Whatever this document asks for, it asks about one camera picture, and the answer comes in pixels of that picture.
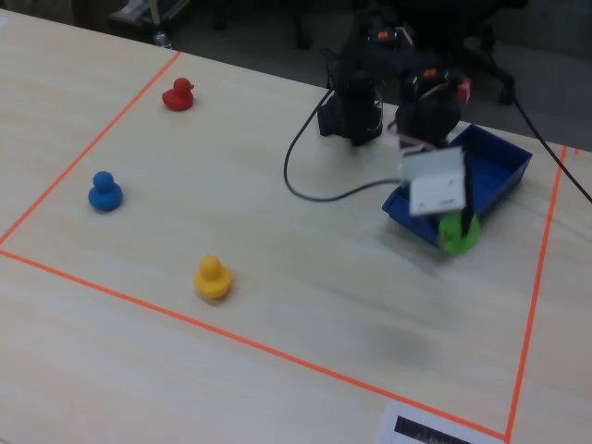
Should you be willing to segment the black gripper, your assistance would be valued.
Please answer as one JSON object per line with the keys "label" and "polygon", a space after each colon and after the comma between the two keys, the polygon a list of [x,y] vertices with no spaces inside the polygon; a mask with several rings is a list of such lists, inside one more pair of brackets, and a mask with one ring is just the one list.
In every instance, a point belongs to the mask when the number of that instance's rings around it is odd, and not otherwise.
{"label": "black gripper", "polygon": [[[395,113],[397,133],[433,147],[443,147],[461,119],[459,88],[463,74],[458,69],[428,68],[401,80],[400,103]],[[461,239],[475,241],[473,159],[470,145],[462,144],[465,205],[461,212]],[[428,222],[439,234],[439,215]]]}

